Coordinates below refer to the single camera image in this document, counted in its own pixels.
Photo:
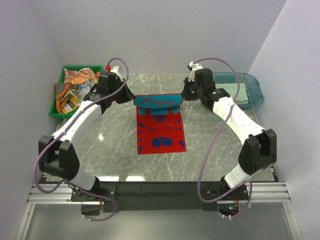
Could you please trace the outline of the green panda towel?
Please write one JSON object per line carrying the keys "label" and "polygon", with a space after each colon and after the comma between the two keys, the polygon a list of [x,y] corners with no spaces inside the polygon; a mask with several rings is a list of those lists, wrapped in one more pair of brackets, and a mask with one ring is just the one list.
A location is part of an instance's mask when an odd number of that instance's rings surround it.
{"label": "green panda towel", "polygon": [[[215,86],[217,89],[224,89],[233,99],[235,98],[238,90],[237,83],[216,83]],[[239,84],[239,93],[235,99],[235,102],[240,105],[249,103],[249,97],[247,95],[246,86],[244,83]]]}

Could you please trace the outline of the red blue patterned cloth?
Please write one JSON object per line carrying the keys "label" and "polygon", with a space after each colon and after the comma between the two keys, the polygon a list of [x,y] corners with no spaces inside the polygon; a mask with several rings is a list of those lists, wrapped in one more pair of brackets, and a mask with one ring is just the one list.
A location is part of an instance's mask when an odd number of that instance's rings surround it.
{"label": "red blue patterned cloth", "polygon": [[137,95],[137,153],[139,155],[187,151],[180,93]]}

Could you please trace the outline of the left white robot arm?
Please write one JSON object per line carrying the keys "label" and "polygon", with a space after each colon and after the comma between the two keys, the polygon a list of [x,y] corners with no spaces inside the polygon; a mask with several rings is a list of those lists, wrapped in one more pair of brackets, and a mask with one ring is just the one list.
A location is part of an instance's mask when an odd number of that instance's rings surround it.
{"label": "left white robot arm", "polygon": [[75,146],[113,102],[123,104],[134,97],[117,66],[101,72],[98,83],[83,98],[73,116],[55,133],[40,138],[36,170],[77,186],[89,201],[97,200],[101,194],[100,180],[81,169]]}

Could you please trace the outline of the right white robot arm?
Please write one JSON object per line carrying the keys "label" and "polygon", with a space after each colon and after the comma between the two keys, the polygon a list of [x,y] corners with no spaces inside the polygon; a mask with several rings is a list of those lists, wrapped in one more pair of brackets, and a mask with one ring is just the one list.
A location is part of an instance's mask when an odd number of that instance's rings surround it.
{"label": "right white robot arm", "polygon": [[224,88],[217,88],[210,69],[194,66],[184,80],[182,96],[186,101],[200,100],[230,127],[242,144],[238,164],[222,179],[220,194],[224,199],[231,200],[238,193],[237,185],[277,161],[275,131],[258,125],[238,107],[233,96]]}

